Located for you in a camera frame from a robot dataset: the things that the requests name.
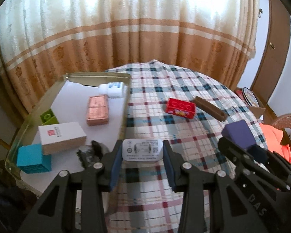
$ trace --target tablecloth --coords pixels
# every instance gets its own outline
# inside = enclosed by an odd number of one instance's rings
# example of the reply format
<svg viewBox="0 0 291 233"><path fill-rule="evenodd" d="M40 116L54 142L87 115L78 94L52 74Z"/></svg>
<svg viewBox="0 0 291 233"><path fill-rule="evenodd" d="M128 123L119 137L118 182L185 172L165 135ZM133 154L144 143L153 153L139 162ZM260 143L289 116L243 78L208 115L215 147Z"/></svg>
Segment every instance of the tablecloth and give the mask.
<svg viewBox="0 0 291 233"><path fill-rule="evenodd" d="M157 60L127 64L109 72L131 74L127 114L127 138L168 139L173 151L200 170L228 174L235 167L219 152L217 143L227 123L244 119L256 142L267 148L262 130L246 105L227 87L198 72ZM224 110L228 117L219 122L196 108L194 119L164 112L167 100L189 101L200 96ZM119 179L118 210L106 218L108 232L177 232L182 193L168 185L163 161L123 161ZM209 228L209 197L204 191L205 232Z"/></svg>

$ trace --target white pill bottle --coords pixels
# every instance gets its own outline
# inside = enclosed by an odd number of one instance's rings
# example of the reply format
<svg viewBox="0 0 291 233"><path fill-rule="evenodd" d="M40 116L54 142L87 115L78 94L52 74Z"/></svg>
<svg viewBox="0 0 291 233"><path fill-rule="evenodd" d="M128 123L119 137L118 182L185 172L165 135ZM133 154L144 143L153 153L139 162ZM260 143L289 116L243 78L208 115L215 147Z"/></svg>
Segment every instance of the white pill bottle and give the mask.
<svg viewBox="0 0 291 233"><path fill-rule="evenodd" d="M123 98L124 83L123 82L109 82L108 84L100 84L99 94L107 95L109 98Z"/></svg>

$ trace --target sheer white curtain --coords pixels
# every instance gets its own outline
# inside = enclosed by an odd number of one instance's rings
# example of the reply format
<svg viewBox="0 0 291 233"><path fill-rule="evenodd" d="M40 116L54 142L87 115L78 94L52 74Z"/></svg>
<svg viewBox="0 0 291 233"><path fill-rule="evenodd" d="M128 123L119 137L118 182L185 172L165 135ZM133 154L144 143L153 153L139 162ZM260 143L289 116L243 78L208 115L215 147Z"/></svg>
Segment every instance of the sheer white curtain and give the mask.
<svg viewBox="0 0 291 233"><path fill-rule="evenodd" d="M58 76L152 59L233 88L254 54L259 0L6 0L0 73L27 110Z"/></svg>

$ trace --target purple block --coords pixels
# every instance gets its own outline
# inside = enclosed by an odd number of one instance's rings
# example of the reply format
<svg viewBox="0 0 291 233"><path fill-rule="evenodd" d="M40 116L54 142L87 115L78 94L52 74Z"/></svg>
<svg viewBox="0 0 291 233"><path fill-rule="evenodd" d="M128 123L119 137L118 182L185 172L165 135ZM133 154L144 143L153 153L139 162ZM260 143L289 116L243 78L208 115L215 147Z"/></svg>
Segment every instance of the purple block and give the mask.
<svg viewBox="0 0 291 233"><path fill-rule="evenodd" d="M221 132L222 136L232 141L238 147L248 150L255 145L255 137L245 120L228 123Z"/></svg>

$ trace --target door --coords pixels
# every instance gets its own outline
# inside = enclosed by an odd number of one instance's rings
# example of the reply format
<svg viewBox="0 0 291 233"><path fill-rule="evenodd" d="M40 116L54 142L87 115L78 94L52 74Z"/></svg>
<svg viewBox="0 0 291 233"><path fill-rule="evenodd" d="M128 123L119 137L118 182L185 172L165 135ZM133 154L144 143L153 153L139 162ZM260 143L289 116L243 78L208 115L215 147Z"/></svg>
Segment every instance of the door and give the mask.
<svg viewBox="0 0 291 233"><path fill-rule="evenodd" d="M269 27L264 54L251 90L266 106L286 62L290 43L290 14L280 0L269 0Z"/></svg>

